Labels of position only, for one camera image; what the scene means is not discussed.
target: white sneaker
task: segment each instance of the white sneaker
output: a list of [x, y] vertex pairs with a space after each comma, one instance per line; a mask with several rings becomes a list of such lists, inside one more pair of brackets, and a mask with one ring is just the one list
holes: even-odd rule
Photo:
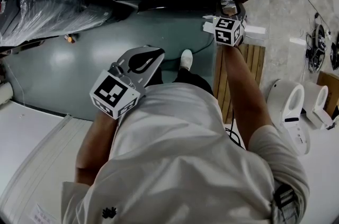
[[191, 50], [189, 49], [184, 50], [181, 55], [180, 68], [190, 70], [192, 63], [193, 63], [193, 54]]

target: gray floor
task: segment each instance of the gray floor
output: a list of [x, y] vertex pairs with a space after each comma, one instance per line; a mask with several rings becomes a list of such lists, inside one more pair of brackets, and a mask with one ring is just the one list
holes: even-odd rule
[[[311, 0], [332, 30], [334, 41], [339, 30], [339, 18], [334, 14], [332, 0]], [[246, 39], [246, 43], [266, 46], [261, 90], [267, 96], [272, 84], [280, 78], [316, 82], [318, 74], [305, 67], [306, 46], [289, 41], [290, 37], [305, 39], [312, 30], [315, 10], [307, 0], [250, 0], [245, 4], [248, 23], [267, 29], [265, 35], [249, 34], [264, 40]], [[6, 61], [23, 87], [26, 103], [45, 109], [70, 113], [82, 119], [93, 119], [96, 112], [88, 93], [103, 69], [107, 69], [126, 50], [150, 44], [165, 49], [166, 59], [179, 57], [182, 50], [198, 50], [211, 38], [202, 32], [204, 19], [196, 14], [147, 12], [133, 15], [124, 22], [86, 31], [75, 44], [53, 39], [36, 49], [10, 56]], [[322, 70], [333, 72], [328, 45]], [[210, 83], [213, 80], [215, 46], [194, 56], [192, 71]], [[164, 81], [175, 78], [176, 63], [163, 66]], [[11, 75], [15, 98], [22, 93]]]
[[[202, 31], [202, 15], [143, 12], [127, 20], [81, 33], [75, 44], [63, 37], [6, 58], [24, 91], [26, 104], [77, 118], [93, 120], [97, 109], [89, 92], [104, 69], [109, 69], [125, 51], [151, 45], [166, 51], [165, 59], [180, 57], [184, 49], [197, 51], [212, 41]], [[215, 44], [194, 55], [191, 72], [213, 82]], [[162, 65], [163, 81], [176, 78], [179, 60]], [[22, 91], [10, 74], [15, 99]]]

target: wooden slat mat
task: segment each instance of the wooden slat mat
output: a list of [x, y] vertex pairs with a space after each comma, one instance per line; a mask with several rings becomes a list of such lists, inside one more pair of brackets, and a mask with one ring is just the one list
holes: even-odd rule
[[[242, 44], [239, 48], [249, 70], [259, 85], [264, 66], [265, 47]], [[213, 93], [218, 99], [218, 103], [222, 111], [222, 120], [225, 124], [230, 124], [232, 121], [233, 107], [227, 83], [225, 61], [222, 55], [223, 49], [223, 46], [217, 47], [217, 61]]]

